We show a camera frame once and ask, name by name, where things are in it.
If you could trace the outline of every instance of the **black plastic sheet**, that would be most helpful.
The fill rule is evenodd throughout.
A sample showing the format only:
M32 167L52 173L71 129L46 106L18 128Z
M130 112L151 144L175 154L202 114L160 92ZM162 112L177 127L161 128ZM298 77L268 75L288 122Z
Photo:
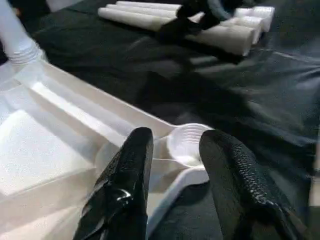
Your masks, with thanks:
M235 136L306 220L320 115L320 2L262 1L276 7L271 30L244 59L189 41L159 43L152 32L97 16L114 3L85 0L27 29L52 64L82 80L173 124L205 123ZM205 200L186 193L154 239L214 237L209 191Z
M224 240L307 240L308 228L255 155L238 139L206 131L201 159L209 174Z

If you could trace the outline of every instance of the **table surface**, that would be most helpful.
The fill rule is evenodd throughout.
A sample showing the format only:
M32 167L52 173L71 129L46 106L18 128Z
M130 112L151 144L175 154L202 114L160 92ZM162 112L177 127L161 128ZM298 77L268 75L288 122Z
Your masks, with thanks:
M168 122L237 137L304 218L320 115L320 1L261 3L276 7L271 30L242 59L100 19L97 9L114 2L85 0L26 28L53 65L97 88ZM207 183L187 187L151 239L220 237Z

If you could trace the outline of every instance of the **wrinkled black fabric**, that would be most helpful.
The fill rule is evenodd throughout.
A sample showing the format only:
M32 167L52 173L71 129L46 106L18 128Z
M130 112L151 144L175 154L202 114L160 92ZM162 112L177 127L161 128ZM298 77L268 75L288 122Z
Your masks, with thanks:
M202 135L199 151L224 240L307 239L307 228L286 196L242 142L210 130ZM254 229L255 223L266 227Z
M96 181L74 240L144 240L153 158L149 128L132 131Z
M203 123L235 136L306 219L320 116L320 1L257 1L275 15L244 59L187 40L159 43L152 32L97 16L115 2L84 0L27 30L52 64L85 82L173 124ZM209 191L206 201L188 196L154 240L215 237Z

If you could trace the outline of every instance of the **white plastic cup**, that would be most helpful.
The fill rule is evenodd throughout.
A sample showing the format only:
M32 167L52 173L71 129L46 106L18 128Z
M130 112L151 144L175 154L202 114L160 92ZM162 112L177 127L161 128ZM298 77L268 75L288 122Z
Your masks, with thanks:
M174 18L126 12L111 8L99 8L98 15L102 18L127 24L130 26L158 31L162 25ZM248 55L253 42L254 30L245 26L215 26L197 35L188 35L186 39L222 48L235 55Z
M257 44L263 30L263 24L264 24L263 19L261 17L243 16L243 17L230 18L229 20L220 22L219 25L223 27L238 25L238 26L244 26L247 28L252 28L254 31L252 43Z
M178 126L167 137L166 146L170 156L184 166L202 167L199 142L202 134L211 127L198 123Z
M176 11L181 5L180 4L167 4L167 3L153 3L153 2L139 2L139 1L117 1L115 4L122 6L131 6L147 9L162 9Z
M237 8L234 16L241 18L244 16L258 17L263 19L263 31L269 32L271 22L274 18L275 8L272 6L255 6L253 8Z

